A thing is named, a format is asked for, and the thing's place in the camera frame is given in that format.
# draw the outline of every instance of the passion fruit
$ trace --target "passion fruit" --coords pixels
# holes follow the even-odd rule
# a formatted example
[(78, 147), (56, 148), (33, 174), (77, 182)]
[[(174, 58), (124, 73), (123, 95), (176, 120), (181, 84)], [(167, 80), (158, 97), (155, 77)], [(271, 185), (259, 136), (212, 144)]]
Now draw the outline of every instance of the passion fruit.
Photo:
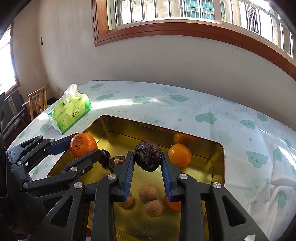
[(141, 141), (135, 148), (135, 161), (143, 170), (154, 172), (160, 165), (161, 149), (152, 141)]

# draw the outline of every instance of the dark purple fruit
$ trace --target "dark purple fruit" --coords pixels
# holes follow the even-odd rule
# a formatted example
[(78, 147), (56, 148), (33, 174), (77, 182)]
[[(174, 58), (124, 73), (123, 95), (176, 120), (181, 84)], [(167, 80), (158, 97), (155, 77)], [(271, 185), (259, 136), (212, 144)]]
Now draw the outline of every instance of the dark purple fruit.
[(161, 162), (161, 149), (152, 141), (142, 141), (135, 148), (136, 163), (147, 172), (154, 172)]
[(109, 151), (101, 150), (101, 154), (102, 154), (102, 156), (99, 159), (99, 163), (102, 165), (108, 164), (111, 159), (111, 155), (110, 155)]
[(122, 164), (122, 163), (124, 163), (125, 160), (126, 160), (125, 156), (114, 156), (109, 162), (109, 170), (110, 170), (110, 172), (113, 173), (115, 167)]

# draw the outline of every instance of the tray rim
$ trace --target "tray rim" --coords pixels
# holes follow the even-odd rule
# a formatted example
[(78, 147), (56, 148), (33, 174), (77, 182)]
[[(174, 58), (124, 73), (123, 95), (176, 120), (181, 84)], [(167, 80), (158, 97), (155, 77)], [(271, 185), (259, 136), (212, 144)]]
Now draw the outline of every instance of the tray rim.
[[(192, 137), (195, 137), (195, 138), (200, 138), (200, 139), (203, 139), (203, 140), (206, 140), (206, 141), (211, 141), (211, 142), (214, 142), (216, 144), (218, 144), (221, 149), (222, 149), (222, 152), (223, 152), (223, 160), (224, 160), (224, 165), (223, 165), (223, 175), (222, 175), (222, 184), (225, 186), (225, 150), (224, 150), (224, 147), (222, 144), (220, 144), (219, 142), (216, 142), (216, 141), (213, 141), (213, 140), (210, 140), (210, 139), (206, 139), (206, 138), (203, 138), (203, 137), (199, 137), (199, 136), (194, 136), (194, 135), (191, 135), (191, 134), (187, 134), (187, 133), (184, 133), (184, 132), (180, 132), (180, 131), (176, 131), (176, 130), (173, 130), (173, 129), (169, 129), (169, 128), (166, 128), (166, 127), (162, 127), (162, 126), (157, 126), (157, 125), (153, 125), (153, 124), (150, 124), (150, 123), (146, 123), (146, 122), (142, 122), (142, 121), (137, 121), (137, 120), (131, 120), (131, 119), (128, 119), (128, 118), (122, 118), (122, 117), (118, 117), (118, 116), (114, 116), (114, 115), (108, 115), (108, 114), (104, 114), (104, 115), (100, 115), (96, 120), (94, 120), (82, 133), (86, 133), (89, 129), (89, 127), (94, 124), (99, 118), (102, 118), (102, 117), (112, 117), (112, 118), (117, 118), (117, 119), (121, 119), (123, 121), (131, 121), (131, 122), (134, 122), (135, 124), (138, 124), (138, 123), (141, 123), (141, 124), (144, 124), (144, 125), (147, 125), (147, 126), (154, 126), (156, 128), (154, 129), (157, 129), (157, 128), (160, 128), (160, 129), (165, 129), (167, 131), (174, 131), (174, 132), (177, 132), (177, 133), (180, 133), (180, 134), (183, 134), (185, 136), (192, 136)], [(54, 167), (57, 165), (58, 161), (65, 155), (66, 151), (60, 156), (60, 158), (57, 160), (57, 162), (53, 165), (53, 167), (50, 169), (50, 171), (48, 172), (47, 176), (46, 177), (49, 177), (49, 173), (54, 169)]]

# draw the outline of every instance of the gold metal tray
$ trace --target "gold metal tray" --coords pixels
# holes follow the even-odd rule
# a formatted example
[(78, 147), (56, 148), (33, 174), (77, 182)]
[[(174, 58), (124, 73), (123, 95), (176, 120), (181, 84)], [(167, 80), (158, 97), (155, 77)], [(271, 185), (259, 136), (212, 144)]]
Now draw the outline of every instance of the gold metal tray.
[[(99, 149), (105, 149), (111, 156), (126, 155), (134, 151), (135, 146), (142, 140), (150, 140), (158, 144), (162, 151), (168, 151), (176, 144), (186, 145), (192, 152), (192, 161), (181, 168), (182, 172), (194, 177), (197, 181), (211, 184), (224, 184), (224, 150), (214, 141), (180, 133), (170, 129), (142, 122), (103, 115), (92, 123), (84, 132), (91, 134), (98, 143)], [(51, 169), (48, 177), (60, 174), (65, 165), (73, 161), (69, 151), (66, 151)], [(82, 176), (84, 184), (98, 182), (110, 174), (98, 162), (93, 169)], [(145, 204), (139, 198), (139, 190), (144, 185), (152, 185), (158, 191), (157, 199), (163, 202), (164, 212), (161, 216), (152, 218), (146, 215)], [(180, 229), (180, 212), (172, 211), (165, 203), (165, 190), (161, 168), (154, 172), (146, 172), (136, 163), (131, 184), (134, 197), (133, 205), (128, 209), (115, 206), (115, 225), (117, 240), (128, 241), (177, 241)], [(208, 238), (205, 205), (204, 212), (205, 236)], [(91, 228), (93, 202), (89, 212), (88, 227)]]

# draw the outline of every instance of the table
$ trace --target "table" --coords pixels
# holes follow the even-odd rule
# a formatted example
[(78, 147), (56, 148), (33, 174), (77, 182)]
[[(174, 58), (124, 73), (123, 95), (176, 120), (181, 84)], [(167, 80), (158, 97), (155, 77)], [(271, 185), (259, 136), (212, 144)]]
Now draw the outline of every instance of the table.
[[(221, 143), (225, 187), (269, 240), (277, 240), (296, 213), (296, 133), (258, 111), (198, 91), (131, 81), (90, 81), (78, 88), (92, 109), (64, 135), (47, 113), (30, 123), (11, 144), (33, 137), (61, 139), (83, 132), (108, 114), (166, 127)], [(30, 173), (45, 178), (62, 154), (46, 157)]]

